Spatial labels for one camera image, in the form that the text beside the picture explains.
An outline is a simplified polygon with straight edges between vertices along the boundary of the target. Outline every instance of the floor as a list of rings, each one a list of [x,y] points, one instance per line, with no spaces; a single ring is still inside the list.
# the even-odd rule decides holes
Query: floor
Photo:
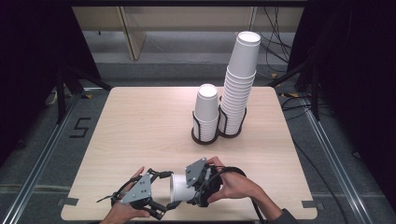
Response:
[[[150,32],[139,59],[132,61],[122,33],[85,32],[84,35],[102,79],[113,86],[196,86],[206,81],[221,85],[235,41],[235,33],[231,32]],[[292,45],[293,34],[281,34],[281,37],[285,44]],[[287,59],[277,44],[270,47]],[[285,74],[286,68],[287,63],[261,49],[255,85],[268,85],[274,77]],[[352,155],[354,148],[342,124],[326,105],[325,96],[320,96],[319,122],[311,118],[309,99],[291,97],[296,78],[276,87],[276,92],[318,208],[316,219],[300,222],[396,223],[394,211],[370,172]],[[25,194],[26,200],[17,204],[21,207],[14,219],[18,223],[67,223],[60,216],[63,199],[73,184],[108,95],[91,83],[83,82],[83,85],[87,88],[85,97],[66,99],[70,116],[64,127],[55,125],[57,108],[50,103],[52,94],[48,108],[24,139],[26,147],[16,149],[1,167],[2,219],[18,200],[23,187],[29,185],[27,180],[35,179],[30,193]],[[75,124],[79,121],[90,129],[85,137],[71,139],[69,136],[76,133]],[[62,129],[61,136],[49,142],[57,128]],[[43,157],[41,172],[32,176],[36,162]]]

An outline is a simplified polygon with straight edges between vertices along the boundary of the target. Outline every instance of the table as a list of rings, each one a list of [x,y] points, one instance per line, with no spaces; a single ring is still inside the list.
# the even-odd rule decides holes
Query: table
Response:
[[[68,195],[78,199],[65,205],[65,220],[101,220],[110,195],[141,166],[146,170],[173,171],[201,159],[219,156],[225,165],[242,169],[262,186],[280,206],[298,219],[313,219],[316,208],[303,208],[313,201],[290,132],[270,87],[253,87],[240,135],[219,137],[208,146],[191,138],[192,114],[199,87],[117,87],[106,101],[91,142]],[[152,185],[153,199],[168,204],[170,178]],[[222,200],[201,208],[182,203],[163,220],[257,220],[251,200]]]

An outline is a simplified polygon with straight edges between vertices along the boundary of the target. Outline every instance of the dark sleeve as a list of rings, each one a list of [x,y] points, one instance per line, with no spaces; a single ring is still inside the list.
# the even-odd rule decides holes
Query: dark sleeve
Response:
[[[294,218],[294,216],[287,210],[287,209],[282,209],[283,213],[282,215],[277,218],[276,220],[270,222],[270,224],[297,224],[297,220]]]

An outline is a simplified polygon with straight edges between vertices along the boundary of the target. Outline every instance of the light wood table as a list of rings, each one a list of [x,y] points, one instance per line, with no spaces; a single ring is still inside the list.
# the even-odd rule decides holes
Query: light wood table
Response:
[[[313,219],[316,208],[274,89],[254,87],[239,136],[219,137],[212,145],[191,138],[192,110],[198,87],[115,88],[93,133],[65,205],[65,220],[101,220],[110,200],[96,201],[117,191],[141,166],[173,171],[201,159],[219,156],[225,165],[242,169],[282,208],[298,219]],[[154,201],[170,201],[170,178],[152,185]],[[163,220],[257,220],[251,200],[221,200],[207,208],[182,203]],[[156,220],[153,217],[141,220]]]

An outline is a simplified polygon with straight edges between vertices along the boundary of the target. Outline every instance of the tall stack of cups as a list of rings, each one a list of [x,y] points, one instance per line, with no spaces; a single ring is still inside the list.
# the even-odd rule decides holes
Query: tall stack of cups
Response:
[[[256,75],[260,40],[259,35],[248,31],[236,38],[221,96],[219,131],[222,134],[233,136],[241,130]]]
[[[216,140],[219,123],[218,89],[212,84],[202,85],[197,93],[193,115],[192,135],[199,143]]]

